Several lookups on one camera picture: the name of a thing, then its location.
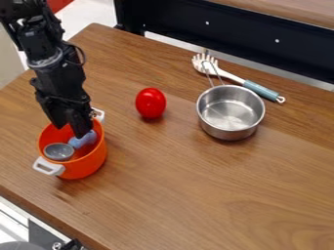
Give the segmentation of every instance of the stainless steel bowl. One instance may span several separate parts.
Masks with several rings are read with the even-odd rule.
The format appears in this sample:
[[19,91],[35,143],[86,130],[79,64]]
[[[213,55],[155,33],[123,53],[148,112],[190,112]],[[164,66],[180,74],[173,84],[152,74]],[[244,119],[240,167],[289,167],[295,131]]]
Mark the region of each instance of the stainless steel bowl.
[[196,107],[203,130],[227,141],[251,136],[266,113],[265,104],[257,94],[234,85],[221,85],[205,91],[198,98]]

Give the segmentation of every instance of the wooden table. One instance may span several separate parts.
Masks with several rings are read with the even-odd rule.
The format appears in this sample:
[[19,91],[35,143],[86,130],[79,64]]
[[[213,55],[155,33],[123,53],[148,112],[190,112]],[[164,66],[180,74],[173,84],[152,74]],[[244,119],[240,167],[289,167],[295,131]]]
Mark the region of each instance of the wooden table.
[[[106,111],[108,160],[65,182],[31,169],[48,123],[27,72],[0,93],[0,195],[91,249],[329,250],[334,248],[334,94],[229,62],[225,69],[281,92],[257,134],[207,136],[195,101],[207,79],[192,52],[92,24],[73,42],[88,56],[86,90]],[[134,107],[164,91],[163,119]]]
[[334,28],[333,0],[209,0],[294,21]]

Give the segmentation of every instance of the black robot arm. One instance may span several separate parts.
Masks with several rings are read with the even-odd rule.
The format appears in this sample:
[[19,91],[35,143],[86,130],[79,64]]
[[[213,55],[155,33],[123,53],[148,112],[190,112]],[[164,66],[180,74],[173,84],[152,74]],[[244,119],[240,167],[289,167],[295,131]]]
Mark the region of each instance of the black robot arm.
[[61,22],[46,0],[0,0],[0,21],[35,71],[30,83],[51,122],[59,129],[69,123],[82,138],[93,127],[90,97],[82,88],[83,51],[63,41]]

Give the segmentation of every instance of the silver spoon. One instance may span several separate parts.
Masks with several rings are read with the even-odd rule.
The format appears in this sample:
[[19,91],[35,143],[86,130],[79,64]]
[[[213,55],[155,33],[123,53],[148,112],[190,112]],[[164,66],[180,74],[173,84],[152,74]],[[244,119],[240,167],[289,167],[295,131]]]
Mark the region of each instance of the silver spoon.
[[44,155],[55,161],[67,161],[74,152],[74,147],[68,144],[51,144],[44,147]]

